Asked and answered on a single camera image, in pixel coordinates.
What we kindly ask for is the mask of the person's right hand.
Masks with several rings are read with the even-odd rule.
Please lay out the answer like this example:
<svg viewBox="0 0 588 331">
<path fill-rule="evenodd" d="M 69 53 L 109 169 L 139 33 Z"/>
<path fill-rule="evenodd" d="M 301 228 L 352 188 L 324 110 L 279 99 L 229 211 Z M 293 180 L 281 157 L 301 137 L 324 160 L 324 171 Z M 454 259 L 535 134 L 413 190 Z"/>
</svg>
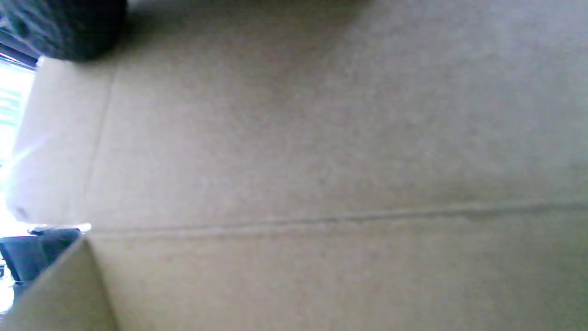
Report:
<svg viewBox="0 0 588 331">
<path fill-rule="evenodd" d="M 1 31 L 46 58 L 88 61 L 116 44 L 127 9 L 126 0 L 3 0 Z"/>
</svg>

